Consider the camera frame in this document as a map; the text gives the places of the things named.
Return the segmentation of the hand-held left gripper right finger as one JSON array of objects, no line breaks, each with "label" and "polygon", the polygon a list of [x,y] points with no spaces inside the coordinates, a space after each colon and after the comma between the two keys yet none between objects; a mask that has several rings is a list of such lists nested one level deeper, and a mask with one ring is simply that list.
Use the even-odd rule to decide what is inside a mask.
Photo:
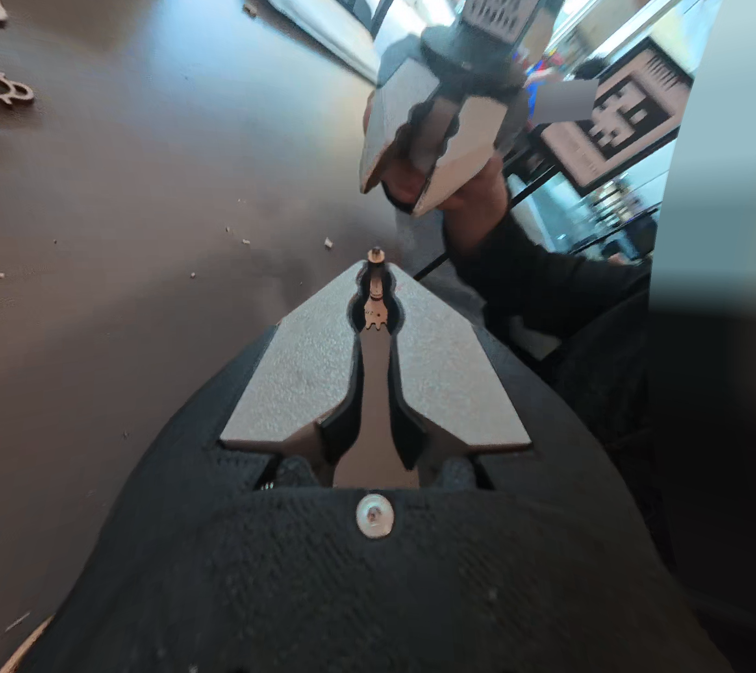
[{"label": "hand-held left gripper right finger", "polygon": [[530,449],[472,323],[395,264],[387,276],[389,407],[402,464],[434,481],[447,460]]}]

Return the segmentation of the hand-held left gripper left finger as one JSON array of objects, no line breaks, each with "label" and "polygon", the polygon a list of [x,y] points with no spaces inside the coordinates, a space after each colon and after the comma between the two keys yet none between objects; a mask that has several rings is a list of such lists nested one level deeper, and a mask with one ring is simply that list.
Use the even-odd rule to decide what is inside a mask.
[{"label": "hand-held left gripper left finger", "polygon": [[361,426],[363,276],[359,261],[281,319],[220,435],[224,448],[300,456],[331,485]]}]

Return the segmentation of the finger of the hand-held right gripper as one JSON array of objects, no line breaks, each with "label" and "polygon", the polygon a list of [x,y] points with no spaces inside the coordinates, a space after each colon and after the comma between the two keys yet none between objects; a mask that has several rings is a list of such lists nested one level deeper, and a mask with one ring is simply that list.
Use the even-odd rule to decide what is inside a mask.
[{"label": "finger of the hand-held right gripper", "polygon": [[433,104],[411,145],[411,162],[424,177],[411,216],[435,210],[478,175],[500,144],[508,111],[507,104],[485,96]]},{"label": "finger of the hand-held right gripper", "polygon": [[362,194],[368,194],[379,183],[392,147],[411,132],[413,114],[432,102],[439,84],[424,64],[407,58],[376,89],[359,164]]}]

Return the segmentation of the small wooden pin part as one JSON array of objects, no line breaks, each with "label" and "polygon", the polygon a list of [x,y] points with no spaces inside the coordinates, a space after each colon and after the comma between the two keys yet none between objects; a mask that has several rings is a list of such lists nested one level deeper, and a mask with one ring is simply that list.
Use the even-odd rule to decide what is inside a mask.
[{"label": "small wooden pin part", "polygon": [[383,273],[385,253],[374,247],[367,253],[368,296],[364,304],[365,330],[380,331],[387,326],[388,309],[383,300]]}]

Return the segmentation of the person's right forearm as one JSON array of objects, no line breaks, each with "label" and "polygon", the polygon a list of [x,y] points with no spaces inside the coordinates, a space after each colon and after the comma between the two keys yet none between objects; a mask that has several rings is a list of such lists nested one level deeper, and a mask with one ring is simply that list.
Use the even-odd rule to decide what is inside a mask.
[{"label": "person's right forearm", "polygon": [[459,279],[483,301],[486,328],[505,339],[510,322],[561,341],[626,300],[647,297],[651,264],[616,264],[556,253],[533,242],[511,215],[463,247],[444,214],[443,239]]}]

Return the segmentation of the person's right hand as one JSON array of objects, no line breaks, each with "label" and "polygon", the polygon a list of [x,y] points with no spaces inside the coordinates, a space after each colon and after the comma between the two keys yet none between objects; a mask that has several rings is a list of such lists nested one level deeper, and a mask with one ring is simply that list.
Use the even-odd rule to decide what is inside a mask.
[{"label": "person's right hand", "polygon": [[[443,214],[446,248],[451,253],[473,252],[504,219],[509,193],[503,175],[504,157],[494,151],[484,168],[437,208]],[[412,210],[425,177],[407,158],[391,160],[382,176],[387,197]]]}]

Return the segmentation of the wavy wooden sheet fragment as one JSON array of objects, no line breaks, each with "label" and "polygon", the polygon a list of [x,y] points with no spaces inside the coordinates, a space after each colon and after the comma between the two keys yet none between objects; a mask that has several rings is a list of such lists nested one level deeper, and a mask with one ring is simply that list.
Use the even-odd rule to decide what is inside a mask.
[{"label": "wavy wooden sheet fragment", "polygon": [[336,0],[265,0],[276,12],[372,84],[380,57],[373,37]]}]

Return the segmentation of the person's dark clothed body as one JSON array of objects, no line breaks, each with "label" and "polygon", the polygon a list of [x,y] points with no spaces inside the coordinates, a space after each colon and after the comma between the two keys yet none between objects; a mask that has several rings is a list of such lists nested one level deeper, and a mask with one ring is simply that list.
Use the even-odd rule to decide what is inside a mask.
[{"label": "person's dark clothed body", "polygon": [[600,442],[663,562],[673,569],[649,407],[648,316],[649,290],[646,298],[634,296],[560,340],[559,347],[531,365]]}]

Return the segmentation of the black white marker board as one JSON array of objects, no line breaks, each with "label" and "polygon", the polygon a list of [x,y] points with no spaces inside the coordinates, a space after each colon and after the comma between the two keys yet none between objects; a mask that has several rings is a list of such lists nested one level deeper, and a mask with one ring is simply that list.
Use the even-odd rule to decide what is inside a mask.
[{"label": "black white marker board", "polygon": [[676,139],[693,83],[645,37],[600,73],[583,119],[546,123],[534,144],[586,197]]}]

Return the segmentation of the wooden looped part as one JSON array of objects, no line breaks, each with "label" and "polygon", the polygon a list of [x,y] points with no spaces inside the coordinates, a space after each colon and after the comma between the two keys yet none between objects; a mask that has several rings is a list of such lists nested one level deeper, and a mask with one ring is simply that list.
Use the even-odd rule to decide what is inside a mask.
[{"label": "wooden looped part", "polygon": [[15,105],[32,103],[35,100],[33,90],[26,84],[11,80],[1,72],[1,103],[8,108]]}]

